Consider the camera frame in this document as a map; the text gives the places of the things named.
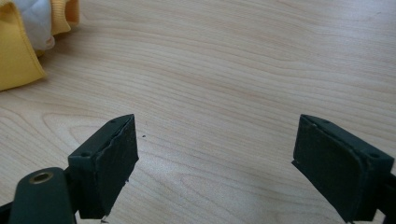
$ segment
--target wood grain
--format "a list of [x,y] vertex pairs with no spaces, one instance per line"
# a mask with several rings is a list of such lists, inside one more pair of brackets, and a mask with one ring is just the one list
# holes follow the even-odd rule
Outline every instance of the wood grain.
[[391,0],[81,0],[48,77],[0,92],[0,203],[133,113],[109,223],[343,223],[290,164],[298,118],[396,157],[395,28]]

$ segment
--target table surface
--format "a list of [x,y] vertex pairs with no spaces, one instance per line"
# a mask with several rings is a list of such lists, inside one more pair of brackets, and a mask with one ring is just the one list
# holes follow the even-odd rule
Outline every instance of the table surface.
[[80,10],[40,58],[48,77],[0,92],[1,204],[125,114],[140,161],[109,223],[343,223],[290,163],[301,114],[396,157],[395,1],[81,0]]

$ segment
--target yellow clothing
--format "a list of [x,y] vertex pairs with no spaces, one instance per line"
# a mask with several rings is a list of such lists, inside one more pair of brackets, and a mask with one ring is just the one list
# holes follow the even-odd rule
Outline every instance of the yellow clothing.
[[[51,0],[53,35],[70,31],[79,22],[78,0]],[[0,91],[44,77],[12,0],[0,0]]]

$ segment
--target wooden table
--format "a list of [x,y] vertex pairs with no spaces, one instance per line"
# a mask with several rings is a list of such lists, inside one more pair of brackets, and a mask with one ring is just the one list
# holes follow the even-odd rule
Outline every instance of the wooden table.
[[343,223],[290,163],[300,114],[396,157],[395,1],[80,4],[48,77],[0,92],[1,204],[125,114],[140,161],[111,224]]

